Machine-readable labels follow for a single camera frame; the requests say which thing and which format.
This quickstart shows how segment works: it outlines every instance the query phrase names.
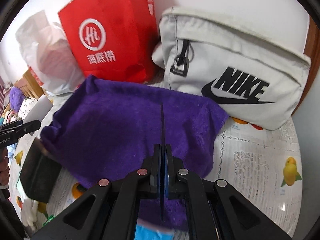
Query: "white glove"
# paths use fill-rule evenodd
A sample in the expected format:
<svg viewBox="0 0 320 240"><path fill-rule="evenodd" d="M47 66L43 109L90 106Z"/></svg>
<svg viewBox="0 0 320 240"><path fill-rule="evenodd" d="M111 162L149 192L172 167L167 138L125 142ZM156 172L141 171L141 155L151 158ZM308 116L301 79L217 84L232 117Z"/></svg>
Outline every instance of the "white glove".
<svg viewBox="0 0 320 240"><path fill-rule="evenodd" d="M30 226L33 231L36 230L34 223L37 221L37 210L39 202L26 197L21 210L21 222L25 227Z"/></svg>

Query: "red paper bag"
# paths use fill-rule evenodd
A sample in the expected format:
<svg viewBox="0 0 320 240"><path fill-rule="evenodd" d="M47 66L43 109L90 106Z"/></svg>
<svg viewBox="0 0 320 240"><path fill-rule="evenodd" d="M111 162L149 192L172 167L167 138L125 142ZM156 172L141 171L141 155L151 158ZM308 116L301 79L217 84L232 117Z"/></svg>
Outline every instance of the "red paper bag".
<svg viewBox="0 0 320 240"><path fill-rule="evenodd" d="M59 17L85 76L138 83L154 76L153 0L73 0Z"/></svg>

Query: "metal pin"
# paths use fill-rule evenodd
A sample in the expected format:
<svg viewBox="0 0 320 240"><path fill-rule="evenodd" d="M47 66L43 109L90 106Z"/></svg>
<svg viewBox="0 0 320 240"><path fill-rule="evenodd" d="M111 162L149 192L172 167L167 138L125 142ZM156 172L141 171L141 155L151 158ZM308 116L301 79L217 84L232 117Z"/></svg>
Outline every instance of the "metal pin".
<svg viewBox="0 0 320 240"><path fill-rule="evenodd" d="M189 173L187 169L180 169L178 172L180 175L187 175Z"/></svg>
<svg viewBox="0 0 320 240"><path fill-rule="evenodd" d="M227 185L227 182L226 182L224 179L219 179L219 180L217 181L217 185L218 185L219 187L225 187L225 186Z"/></svg>
<svg viewBox="0 0 320 240"><path fill-rule="evenodd" d="M137 171L138 175L146 175L148 171L146 169L140 169Z"/></svg>
<svg viewBox="0 0 320 240"><path fill-rule="evenodd" d="M100 187L105 187L105 186L108 186L108 184L109 184L109 180L107 180L107 179L101 179L101 180L99 180L99 186Z"/></svg>

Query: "zipper pull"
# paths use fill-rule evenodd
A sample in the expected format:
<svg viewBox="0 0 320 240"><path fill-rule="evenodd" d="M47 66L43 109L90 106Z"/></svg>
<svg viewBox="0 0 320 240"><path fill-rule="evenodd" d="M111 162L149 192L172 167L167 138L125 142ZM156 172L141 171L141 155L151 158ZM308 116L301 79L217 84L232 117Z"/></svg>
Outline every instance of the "zipper pull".
<svg viewBox="0 0 320 240"><path fill-rule="evenodd" d="M188 59L186 58L186 52L187 49L189 47L190 41L188 40L183 40L183 46L182 46L182 50L181 50L181 54L178 55L175 59L174 59L174 63L170 68L170 72L182 77L186 77L187 76L187 72L188 72ZM183 70L179 70L176 67L181 66L183 64Z"/></svg>

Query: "patterned tablecloth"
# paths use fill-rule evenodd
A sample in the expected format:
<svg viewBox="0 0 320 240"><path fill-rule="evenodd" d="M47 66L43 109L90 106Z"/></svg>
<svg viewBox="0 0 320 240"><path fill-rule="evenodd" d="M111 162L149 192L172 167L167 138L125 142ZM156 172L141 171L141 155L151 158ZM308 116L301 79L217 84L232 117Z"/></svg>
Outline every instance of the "patterned tablecloth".
<svg viewBox="0 0 320 240"><path fill-rule="evenodd" d="M64 104L70 94L53 97L53 108L42 121L41 129L49 125L52 115ZM10 170L9 189L11 201L20 216L20 199L25 194L19 182L22 167L34 137L25 135L20 139L15 156L23 152L20 165L13 159ZM300 149L295 128L290 118L281 128L268 131L229 118L214 142L213 169L206 179L215 181L225 179L239 192L255 204L290 236L293 236L300 213L302 195L302 167ZM295 163L296 181L284 180L283 170L287 164ZM49 203L48 215L58 215L75 199L71 193L76 179L62 169L56 181ZM43 213L38 212L36 230L46 221Z"/></svg>

